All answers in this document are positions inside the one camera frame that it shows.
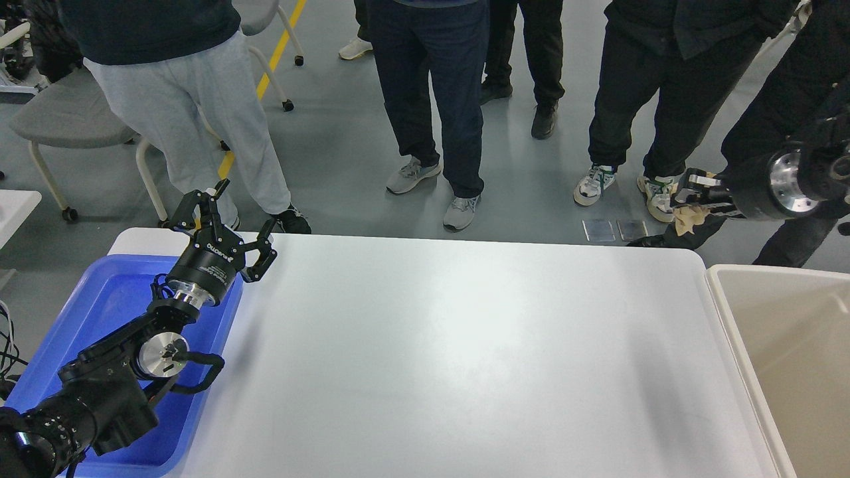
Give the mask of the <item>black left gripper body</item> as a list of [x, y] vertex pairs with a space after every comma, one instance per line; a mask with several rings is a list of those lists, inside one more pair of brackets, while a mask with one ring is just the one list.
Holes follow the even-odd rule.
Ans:
[[245, 268], [245, 252], [240, 249], [244, 243], [234, 232], [221, 239], [192, 239], [166, 276], [173, 299], [193, 307], [219, 305]]

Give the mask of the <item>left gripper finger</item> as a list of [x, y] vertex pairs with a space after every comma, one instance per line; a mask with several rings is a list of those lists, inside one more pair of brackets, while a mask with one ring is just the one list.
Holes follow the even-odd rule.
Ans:
[[218, 211], [218, 202], [229, 184], [228, 179], [221, 179], [213, 188], [186, 193], [165, 228], [185, 233], [193, 241], [230, 240], [232, 230], [222, 223]]
[[259, 230], [255, 241], [247, 243], [242, 241], [239, 244], [239, 253], [242, 254], [242, 258], [245, 258], [245, 253], [249, 251], [257, 251], [259, 253], [254, 264], [246, 266], [239, 271], [243, 281], [246, 283], [260, 281], [278, 257], [277, 251], [272, 247], [273, 240], [271, 238], [276, 224], [276, 220], [267, 220]]

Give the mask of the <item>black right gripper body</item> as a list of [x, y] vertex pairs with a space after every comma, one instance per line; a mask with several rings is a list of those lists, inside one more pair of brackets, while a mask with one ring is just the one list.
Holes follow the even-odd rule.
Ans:
[[747, 220], [791, 220], [813, 214], [819, 201], [799, 182], [802, 152], [781, 149], [729, 165], [724, 182], [737, 210]]

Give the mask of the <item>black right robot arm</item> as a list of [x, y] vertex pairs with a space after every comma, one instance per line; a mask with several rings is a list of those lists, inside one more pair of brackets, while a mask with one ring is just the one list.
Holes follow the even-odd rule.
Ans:
[[777, 151], [729, 164], [718, 175], [690, 167], [671, 199], [678, 236], [709, 216], [795, 220], [848, 202], [848, 111], [816, 119]]

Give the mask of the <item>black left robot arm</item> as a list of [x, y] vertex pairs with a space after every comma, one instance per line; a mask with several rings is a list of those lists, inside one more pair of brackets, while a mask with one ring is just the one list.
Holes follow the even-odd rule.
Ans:
[[173, 230], [189, 244], [151, 282], [145, 313], [81, 350], [58, 370], [60, 390], [25, 412], [2, 408], [2, 476], [70, 477], [88, 449], [103, 455], [158, 426], [155, 407], [170, 393], [207, 390], [224, 358], [192, 351], [183, 329], [204, 306], [220, 305], [237, 276], [262, 279], [278, 254], [268, 220], [253, 242], [222, 223], [218, 201], [230, 184], [185, 194]]

